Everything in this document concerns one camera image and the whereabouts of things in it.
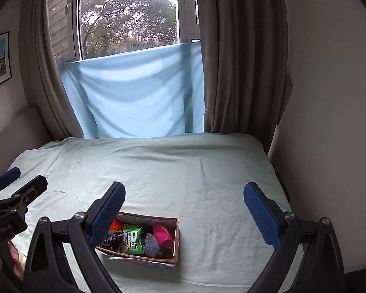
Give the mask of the person's left hand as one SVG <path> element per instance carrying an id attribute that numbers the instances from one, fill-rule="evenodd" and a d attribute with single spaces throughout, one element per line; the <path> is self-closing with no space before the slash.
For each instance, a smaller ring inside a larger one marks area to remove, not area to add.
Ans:
<path id="1" fill-rule="evenodd" d="M 22 281 L 24 269 L 20 262 L 20 253 L 10 240 L 7 240 L 6 244 L 8 246 L 8 252 L 10 253 L 10 256 L 12 259 L 13 272 L 14 272 L 15 276 Z M 2 269 L 2 266 L 3 266 L 3 264 L 2 264 L 1 257 L 0 257 L 0 271 Z"/>

